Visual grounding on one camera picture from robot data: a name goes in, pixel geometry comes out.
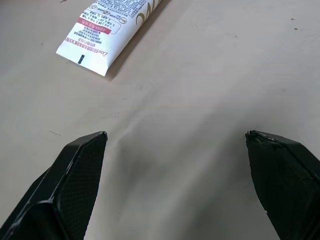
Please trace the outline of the white printed cosmetic tube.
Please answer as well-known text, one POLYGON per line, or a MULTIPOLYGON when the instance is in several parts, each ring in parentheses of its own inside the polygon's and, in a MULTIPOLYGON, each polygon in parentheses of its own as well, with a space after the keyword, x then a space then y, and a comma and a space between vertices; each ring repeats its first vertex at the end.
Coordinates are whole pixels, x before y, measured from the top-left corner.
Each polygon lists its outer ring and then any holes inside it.
POLYGON ((56 53, 100 76, 159 6, 171 0, 95 0, 79 16, 56 53))

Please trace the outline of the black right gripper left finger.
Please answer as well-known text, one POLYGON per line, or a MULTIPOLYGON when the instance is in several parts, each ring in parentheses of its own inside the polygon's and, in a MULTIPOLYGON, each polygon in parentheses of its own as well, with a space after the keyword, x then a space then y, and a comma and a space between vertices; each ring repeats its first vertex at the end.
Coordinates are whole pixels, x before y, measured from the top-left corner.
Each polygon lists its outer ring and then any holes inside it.
POLYGON ((0 240, 84 240, 107 141, 99 131, 68 143, 0 227, 0 240))

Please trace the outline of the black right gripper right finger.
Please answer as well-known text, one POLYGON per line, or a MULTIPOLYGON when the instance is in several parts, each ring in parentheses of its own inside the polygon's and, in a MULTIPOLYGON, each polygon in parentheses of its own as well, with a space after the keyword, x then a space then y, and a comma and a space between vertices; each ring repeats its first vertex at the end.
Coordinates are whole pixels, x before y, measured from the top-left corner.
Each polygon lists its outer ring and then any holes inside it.
POLYGON ((280 240, 320 240, 320 160, 283 136, 245 138, 256 194, 280 240))

